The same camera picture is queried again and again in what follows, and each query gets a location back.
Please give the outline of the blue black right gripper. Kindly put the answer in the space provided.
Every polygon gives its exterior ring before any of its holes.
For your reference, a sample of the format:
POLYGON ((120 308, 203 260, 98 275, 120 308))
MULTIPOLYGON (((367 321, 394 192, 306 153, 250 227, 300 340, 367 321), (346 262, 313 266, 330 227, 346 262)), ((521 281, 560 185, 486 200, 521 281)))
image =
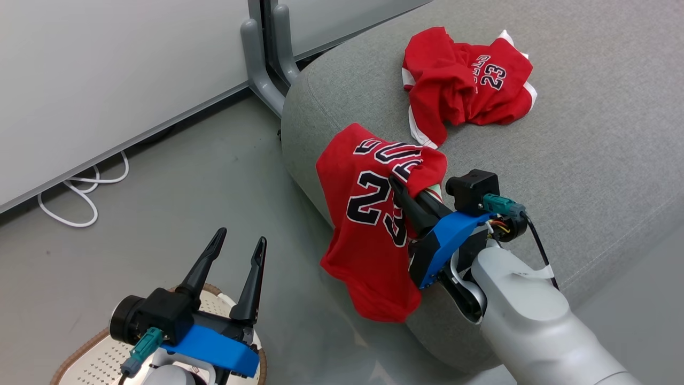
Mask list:
POLYGON ((483 231, 494 214, 486 212, 471 217, 454 212, 443 202, 441 188, 424 189, 413 197, 395 175, 389 178, 389 183, 404 217, 415 235, 422 238, 408 248, 410 277, 418 289, 430 287, 459 247, 472 234, 483 231))

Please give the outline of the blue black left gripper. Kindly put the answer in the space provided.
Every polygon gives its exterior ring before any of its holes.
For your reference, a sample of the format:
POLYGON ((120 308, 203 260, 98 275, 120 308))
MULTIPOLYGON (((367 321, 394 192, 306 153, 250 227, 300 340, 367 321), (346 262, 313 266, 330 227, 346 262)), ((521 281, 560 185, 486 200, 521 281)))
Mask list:
MULTIPOLYGON (((176 292, 189 297, 193 304, 200 304, 200 294, 212 263, 220 255, 226 235, 225 227, 215 232, 183 282, 176 287, 176 292)), ((258 349, 248 344, 247 339, 254 337, 254 325, 258 319, 266 251, 267 239, 262 236, 250 258, 249 274, 239 300, 230 310, 230 317, 196 312, 193 314, 195 323, 180 343, 163 343, 161 348, 244 378, 253 378, 258 373, 260 358, 258 349)))

